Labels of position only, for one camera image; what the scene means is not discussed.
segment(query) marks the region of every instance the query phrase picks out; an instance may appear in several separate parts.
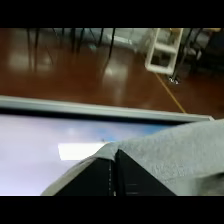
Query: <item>chair leg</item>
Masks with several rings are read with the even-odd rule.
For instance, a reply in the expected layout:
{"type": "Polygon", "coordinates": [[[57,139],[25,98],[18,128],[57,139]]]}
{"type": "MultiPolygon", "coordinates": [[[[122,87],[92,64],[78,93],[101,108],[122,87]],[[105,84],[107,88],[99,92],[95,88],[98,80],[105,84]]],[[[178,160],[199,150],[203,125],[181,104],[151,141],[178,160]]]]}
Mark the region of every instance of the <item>chair leg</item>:
{"type": "Polygon", "coordinates": [[[112,49],[113,49],[113,45],[114,45],[114,35],[115,35],[115,30],[116,30],[116,28],[113,28],[112,39],[111,39],[111,43],[110,43],[109,58],[110,58],[110,56],[111,56],[112,49]]]}
{"type": "Polygon", "coordinates": [[[104,28],[101,29],[100,38],[99,38],[99,41],[98,41],[98,47],[99,47],[99,46],[101,45],[101,43],[102,43],[103,32],[104,32],[104,28]]]}
{"type": "Polygon", "coordinates": [[[75,49],[75,32],[76,32],[76,28],[72,28],[71,29],[72,52],[74,52],[74,49],[75,49]]]}
{"type": "Polygon", "coordinates": [[[78,42],[78,46],[77,46],[77,52],[78,53],[80,52],[80,48],[81,48],[81,45],[82,45],[82,40],[83,40],[83,37],[84,37],[84,33],[85,33],[85,28],[82,28],[80,38],[79,38],[79,42],[78,42]]]}
{"type": "Polygon", "coordinates": [[[38,41],[39,41],[39,32],[40,28],[36,28],[36,35],[35,35],[35,48],[38,46],[38,41]]]}

